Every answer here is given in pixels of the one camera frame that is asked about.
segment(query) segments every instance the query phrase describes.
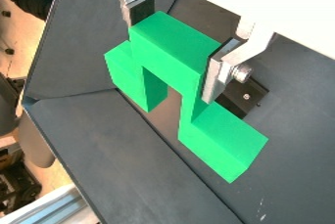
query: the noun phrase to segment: floor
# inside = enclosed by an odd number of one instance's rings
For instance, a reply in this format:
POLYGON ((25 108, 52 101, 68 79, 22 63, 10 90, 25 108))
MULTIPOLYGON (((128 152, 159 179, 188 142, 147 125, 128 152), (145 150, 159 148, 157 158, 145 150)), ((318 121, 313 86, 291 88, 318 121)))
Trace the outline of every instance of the floor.
MULTIPOLYGON (((0 9, 2 12, 11 12, 11 17, 0 14, 0 71, 11 78, 27 77, 45 29, 45 21, 25 13, 11 0, 0 0, 0 9), (9 48, 15 49, 15 55, 6 53, 9 48)), ((30 160, 26 160, 26 164, 42 183, 41 197, 64 185, 73 183, 60 160, 56 160, 50 168, 37 167, 30 160)))

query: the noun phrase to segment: black surface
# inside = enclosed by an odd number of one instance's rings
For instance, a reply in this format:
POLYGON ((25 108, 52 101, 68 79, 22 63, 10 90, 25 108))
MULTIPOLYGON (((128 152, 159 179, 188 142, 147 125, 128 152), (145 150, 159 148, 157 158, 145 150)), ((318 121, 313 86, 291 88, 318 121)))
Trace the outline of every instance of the black surface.
POLYGON ((117 90, 42 100, 30 115, 106 223, 242 223, 117 90))
MULTIPOLYGON (((100 0, 94 1, 97 2, 94 6, 104 9, 105 3, 100 3, 100 0)), ((60 9, 61 11, 70 9, 70 6, 61 6, 60 9)), ((172 14, 222 42, 234 35, 239 17, 202 0, 179 0, 172 14)), ((85 17, 69 17, 69 36, 77 35, 81 31, 78 18, 85 20, 85 17)), ((98 34, 102 33, 102 30, 108 34, 111 32, 111 29, 108 29, 111 21, 104 21, 100 16, 97 16, 97 19, 100 21, 90 23, 85 31, 92 30, 98 34)), ((57 27, 61 22, 61 20, 52 22, 52 27, 57 27)), ((94 52, 93 56, 104 54, 105 48, 113 47, 108 41, 105 41, 104 46, 89 45, 85 34, 78 35, 76 40, 74 37, 66 38, 73 40, 73 46, 78 46, 78 49, 85 46, 85 51, 94 52)), ((69 46, 65 45, 65 39, 53 33, 46 33, 46 39, 50 45, 46 48, 42 46, 44 51, 39 53, 38 64, 44 60, 44 66, 52 66, 53 70, 62 68, 76 70, 82 83, 89 83, 89 87, 94 91, 109 87, 106 86, 108 75, 102 75, 105 69, 102 63, 100 63, 101 59, 96 59, 94 62, 85 60, 85 58, 82 62, 78 59, 73 62, 72 59, 57 62, 53 57, 54 52, 64 46, 68 49, 69 46), (97 76, 92 72, 92 67, 88 67, 90 64, 101 72, 97 76)), ((251 60, 251 65, 255 67, 254 77, 271 92, 262 100, 261 107, 251 111, 246 121, 270 138, 270 141, 250 170, 234 184, 228 184, 216 175, 178 139, 182 97, 175 91, 171 91, 171 97, 160 107, 145 116, 198 176, 246 223, 334 223, 335 145, 333 129, 335 125, 335 88, 333 83, 335 80, 335 62, 287 38, 279 37, 266 53, 251 60)), ((33 76, 35 76, 35 80, 48 79, 50 81, 53 80, 52 74, 54 73, 49 69, 48 72, 34 72, 33 76)), ((31 91, 39 93, 41 89, 41 92, 45 93, 46 87, 41 83, 37 84, 34 87, 31 85, 30 88, 34 88, 31 91)), ((60 86, 68 86, 68 83, 61 82, 56 88, 50 88, 52 94, 49 95, 60 95, 60 93, 54 94, 53 92, 60 92, 64 89, 60 89, 60 86)), ((81 93, 86 90, 82 87, 76 91, 81 93)), ((131 207, 143 210, 144 219, 148 216, 151 218, 153 215, 148 215, 151 214, 149 210, 141 202, 140 191, 143 186, 151 185, 156 189, 152 192, 155 194, 167 192, 160 191, 161 184, 156 184, 157 181, 148 181, 148 176, 143 177, 151 173, 149 168, 152 166, 143 166, 136 171, 143 163, 135 162, 135 156, 136 150, 140 150, 145 154, 141 160, 148 160, 145 158, 153 158, 153 156, 157 156, 157 159, 161 160, 160 154, 147 153, 136 140, 129 140, 125 144, 124 142, 112 144, 108 137, 111 138, 113 134, 123 135, 125 138, 136 136, 136 139, 152 142, 153 136, 155 138, 157 136, 139 117, 137 119, 128 117, 128 113, 136 112, 121 108, 120 103, 124 105, 125 102, 121 100, 115 105, 112 97, 106 96, 105 98, 102 95, 104 93, 80 96, 85 98, 84 101, 77 97, 44 100, 33 107, 31 112, 49 137, 49 142, 58 157, 66 164, 68 170, 73 173, 73 177, 86 193, 86 198, 90 199, 90 203, 97 205, 96 208, 104 212, 101 216, 124 216, 120 213, 128 215, 131 207), (135 146, 128 149, 125 145, 132 144, 132 141, 135 146), (120 163, 120 160, 127 160, 128 163, 120 163), (136 171, 143 181, 141 186, 133 185, 133 177, 129 177, 131 171, 136 171), (100 176, 93 176, 93 172, 100 173, 100 176), (104 190, 98 190, 111 187, 111 184, 117 192, 111 191, 113 197, 104 190), (125 184, 135 187, 135 190, 131 192, 129 190, 123 191, 125 184), (112 209, 112 203, 120 205, 121 208, 112 209)), ((165 162, 167 169, 172 169, 171 165, 165 162)), ((175 184, 176 189, 183 188, 183 186, 184 184, 175 184)), ((167 199, 169 200, 168 203, 179 204, 176 198, 167 199)), ((157 207, 156 201, 151 202, 149 205, 157 207)), ((212 204, 206 203, 204 208, 210 207, 212 207, 212 204)), ((141 215, 141 210, 139 212, 132 211, 132 213, 141 215)))
MULTIPOLYGON (((173 2, 156 0, 156 9, 168 11, 173 2)), ((128 37, 119 0, 56 0, 27 96, 45 99, 113 88, 104 54, 128 37)))

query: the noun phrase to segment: green block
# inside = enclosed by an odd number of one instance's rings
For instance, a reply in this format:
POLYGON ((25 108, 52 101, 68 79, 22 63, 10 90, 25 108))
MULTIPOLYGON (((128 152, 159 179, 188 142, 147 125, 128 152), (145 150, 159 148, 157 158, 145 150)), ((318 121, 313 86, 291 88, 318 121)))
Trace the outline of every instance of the green block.
POLYGON ((182 93, 180 141, 232 183, 267 138, 202 100, 207 58, 220 43, 163 12, 131 28, 131 38, 105 55, 116 85, 148 112, 165 100, 168 85, 182 93))

